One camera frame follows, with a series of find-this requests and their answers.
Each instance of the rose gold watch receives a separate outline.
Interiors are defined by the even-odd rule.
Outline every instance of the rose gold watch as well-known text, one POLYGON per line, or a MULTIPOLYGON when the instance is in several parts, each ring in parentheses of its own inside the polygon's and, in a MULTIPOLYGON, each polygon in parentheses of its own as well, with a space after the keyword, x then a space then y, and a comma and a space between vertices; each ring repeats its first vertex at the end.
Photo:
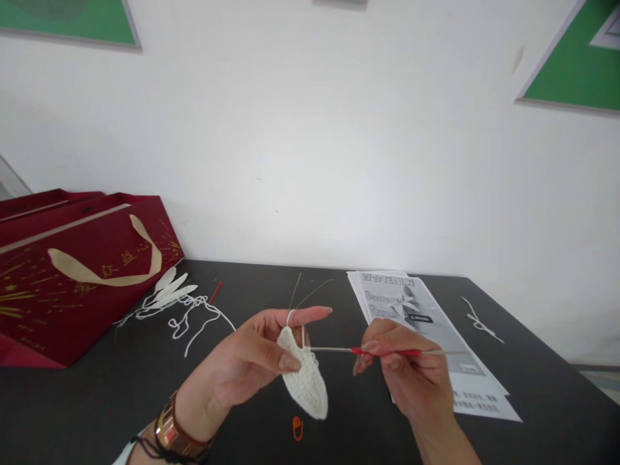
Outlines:
POLYGON ((175 401, 176 391, 168 399, 155 422, 155 436, 164 449, 202 463, 213 440, 201 442, 183 431, 174 416, 175 401))

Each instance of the bag handle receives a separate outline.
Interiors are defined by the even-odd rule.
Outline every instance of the bag handle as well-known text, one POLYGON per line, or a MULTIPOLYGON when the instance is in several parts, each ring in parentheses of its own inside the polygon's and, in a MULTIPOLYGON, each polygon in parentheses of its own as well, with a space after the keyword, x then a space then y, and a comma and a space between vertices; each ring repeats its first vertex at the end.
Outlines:
POLYGON ((54 265, 58 271, 63 273, 63 275, 75 281, 109 285, 112 287, 125 287, 140 284, 151 279, 161 271, 161 251, 149 237, 149 234, 144 228, 142 222, 135 215, 129 215, 129 218, 131 219, 131 224, 136 232, 142 236, 144 240, 148 241, 152 247, 152 254, 150 256, 150 270, 148 274, 137 274, 135 276, 123 276, 122 278, 103 279, 93 273, 90 269, 86 268, 71 255, 61 252, 58 249, 48 249, 47 253, 52 259, 52 265, 54 265))

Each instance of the black table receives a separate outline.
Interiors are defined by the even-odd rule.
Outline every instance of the black table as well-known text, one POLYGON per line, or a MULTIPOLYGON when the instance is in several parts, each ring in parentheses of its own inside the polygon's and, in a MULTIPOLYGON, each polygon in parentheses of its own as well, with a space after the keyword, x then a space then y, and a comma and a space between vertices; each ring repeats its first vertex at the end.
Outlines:
MULTIPOLYGON (((298 273, 298 298, 324 280, 306 304, 334 313, 309 326, 316 346, 358 346, 366 321, 345 271, 185 260, 194 293, 212 295, 236 325, 265 308, 286 308, 298 273)), ((467 278, 420 276, 472 350, 511 393, 523 423, 457 415, 483 463, 620 463, 620 408, 467 278), (505 344, 476 330, 479 318, 505 344)), ((189 338, 207 318, 193 310, 190 331, 172 340, 167 325, 186 307, 176 305, 142 321, 111 329, 65 370, 0 369, 0 463, 111 464, 125 443, 159 412, 194 367, 231 332, 221 318, 209 323, 183 358, 189 338)), ((394 406, 373 366, 351 375, 353 356, 317 354, 329 395, 325 422, 291 399, 281 378, 234 408, 212 448, 211 463, 412 464, 420 457, 409 424, 394 406), (304 422, 301 442, 292 420, 304 422)))

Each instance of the white crocheted leaf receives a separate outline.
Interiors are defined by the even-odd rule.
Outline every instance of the white crocheted leaf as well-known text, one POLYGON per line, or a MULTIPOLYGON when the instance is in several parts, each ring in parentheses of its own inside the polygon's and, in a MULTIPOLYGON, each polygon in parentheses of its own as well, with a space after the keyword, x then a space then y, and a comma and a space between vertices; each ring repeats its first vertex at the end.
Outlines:
POLYGON ((157 284, 155 285, 155 292, 159 292, 164 287, 169 285, 172 282, 172 280, 174 279, 175 275, 176 275, 176 267, 168 268, 168 271, 166 271, 161 276, 160 280, 157 281, 157 284))
POLYGON ((155 304, 151 305, 148 308, 149 309, 162 308, 162 307, 166 306, 167 304, 169 304, 170 302, 172 302, 173 300, 178 299, 180 296, 183 296, 185 294, 189 294, 190 292, 194 291, 196 288, 198 288, 198 286, 194 285, 194 284, 189 285, 189 286, 185 286, 183 289, 179 289, 178 291, 173 292, 169 296, 164 297, 159 302, 156 302, 155 304))
POLYGON ((327 418, 327 388, 309 347, 297 346, 290 327, 285 327, 278 337, 278 345, 288 350, 302 364, 301 370, 282 375, 291 397, 308 415, 317 420, 327 418))
POLYGON ((155 302, 159 302, 161 299, 163 299, 166 296, 169 296, 170 294, 172 294, 173 292, 175 292, 179 287, 181 287, 181 284, 183 284, 183 282, 187 279, 187 273, 183 274, 182 276, 180 276, 176 281, 174 281, 173 283, 167 285, 166 287, 164 287, 161 291, 159 291, 159 293, 155 296, 155 302))

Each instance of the instruction sheet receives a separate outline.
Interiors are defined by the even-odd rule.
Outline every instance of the instruction sheet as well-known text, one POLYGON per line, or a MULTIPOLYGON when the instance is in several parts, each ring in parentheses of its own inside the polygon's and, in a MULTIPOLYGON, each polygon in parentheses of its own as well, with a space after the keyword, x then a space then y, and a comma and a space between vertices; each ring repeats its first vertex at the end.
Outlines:
POLYGON ((461 337, 420 278, 398 271, 350 271, 349 281, 368 324, 389 318, 436 342, 448 355, 454 390, 454 411, 505 420, 521 421, 491 374, 461 337))

